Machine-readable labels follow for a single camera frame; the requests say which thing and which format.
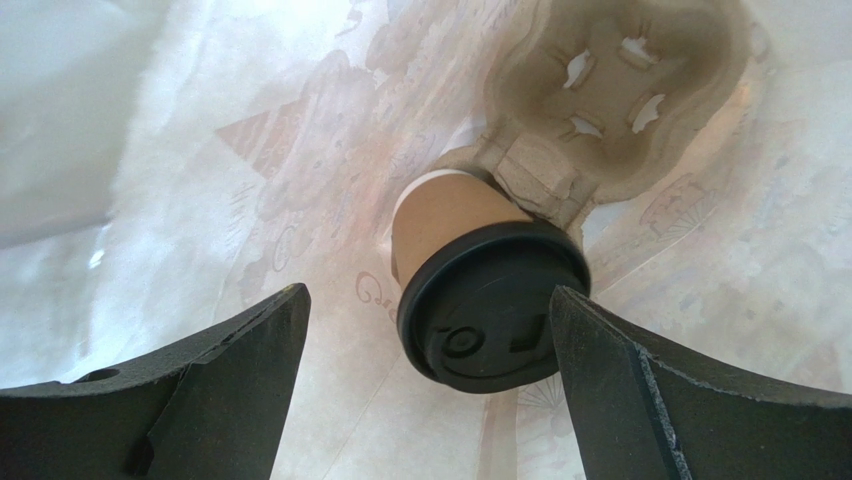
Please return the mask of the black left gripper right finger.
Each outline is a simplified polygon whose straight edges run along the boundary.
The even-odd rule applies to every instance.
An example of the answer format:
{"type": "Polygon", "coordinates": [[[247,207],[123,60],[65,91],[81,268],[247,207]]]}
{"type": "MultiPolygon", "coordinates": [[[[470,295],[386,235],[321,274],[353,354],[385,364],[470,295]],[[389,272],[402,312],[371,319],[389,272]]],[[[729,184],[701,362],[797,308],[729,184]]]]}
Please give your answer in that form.
{"type": "Polygon", "coordinates": [[[715,360],[560,287],[560,374],[589,479],[847,479],[851,398],[715,360]]]}

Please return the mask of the white paper takeout bag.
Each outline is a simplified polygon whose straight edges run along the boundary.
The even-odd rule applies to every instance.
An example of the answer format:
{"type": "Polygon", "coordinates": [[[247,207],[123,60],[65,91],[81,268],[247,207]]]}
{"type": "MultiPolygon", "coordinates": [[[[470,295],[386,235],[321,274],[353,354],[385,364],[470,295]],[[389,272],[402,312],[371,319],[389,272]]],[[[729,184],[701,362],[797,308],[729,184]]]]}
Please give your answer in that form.
{"type": "MultiPolygon", "coordinates": [[[[485,128],[522,1],[5,1],[1,383],[70,382],[285,286],[313,298],[276,479],[581,479],[558,376],[406,360],[398,196],[485,128]]],[[[733,94],[644,193],[567,229],[616,314],[851,389],[851,5],[739,1],[733,94]]]]}

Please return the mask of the cardboard cup carrier single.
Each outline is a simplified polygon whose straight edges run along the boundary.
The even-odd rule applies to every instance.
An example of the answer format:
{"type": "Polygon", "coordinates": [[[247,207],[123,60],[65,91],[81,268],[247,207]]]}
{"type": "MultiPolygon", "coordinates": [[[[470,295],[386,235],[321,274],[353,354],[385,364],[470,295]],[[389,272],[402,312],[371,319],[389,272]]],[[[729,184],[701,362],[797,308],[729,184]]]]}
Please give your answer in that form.
{"type": "Polygon", "coordinates": [[[748,27],[739,1],[522,1],[483,85],[483,133],[436,165],[569,229],[675,167],[742,77],[748,27]]]}

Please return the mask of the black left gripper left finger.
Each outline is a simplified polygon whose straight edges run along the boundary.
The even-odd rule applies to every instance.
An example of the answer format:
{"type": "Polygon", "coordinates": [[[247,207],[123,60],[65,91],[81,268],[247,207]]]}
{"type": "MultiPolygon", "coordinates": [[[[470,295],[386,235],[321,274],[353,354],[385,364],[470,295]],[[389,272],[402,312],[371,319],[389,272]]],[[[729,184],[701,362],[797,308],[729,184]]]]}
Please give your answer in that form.
{"type": "Polygon", "coordinates": [[[311,297],[293,284],[248,310],[71,383],[1,393],[5,479],[267,479],[311,297]]]}

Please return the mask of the black plastic cup lid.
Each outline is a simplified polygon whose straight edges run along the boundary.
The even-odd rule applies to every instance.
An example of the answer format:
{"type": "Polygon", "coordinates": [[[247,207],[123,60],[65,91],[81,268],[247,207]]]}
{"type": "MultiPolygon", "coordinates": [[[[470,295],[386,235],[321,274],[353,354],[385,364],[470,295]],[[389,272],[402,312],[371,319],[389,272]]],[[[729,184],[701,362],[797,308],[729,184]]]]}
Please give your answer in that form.
{"type": "Polygon", "coordinates": [[[581,249],[543,221],[477,228],[415,272],[397,312],[405,355],[424,377],[490,394],[558,372],[549,309],[554,290],[583,296],[592,278],[581,249]]]}

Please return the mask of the brown paper coffee cup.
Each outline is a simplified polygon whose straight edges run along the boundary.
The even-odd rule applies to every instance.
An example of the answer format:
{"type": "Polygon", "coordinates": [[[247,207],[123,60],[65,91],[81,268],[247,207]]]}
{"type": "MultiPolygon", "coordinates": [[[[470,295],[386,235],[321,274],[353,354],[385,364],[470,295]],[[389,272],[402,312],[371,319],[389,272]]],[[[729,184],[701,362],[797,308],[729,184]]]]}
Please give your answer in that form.
{"type": "Polygon", "coordinates": [[[458,237],[497,223],[532,217],[486,181],[461,170],[422,175],[397,200],[391,222],[394,278],[405,288],[441,248],[458,237]]]}

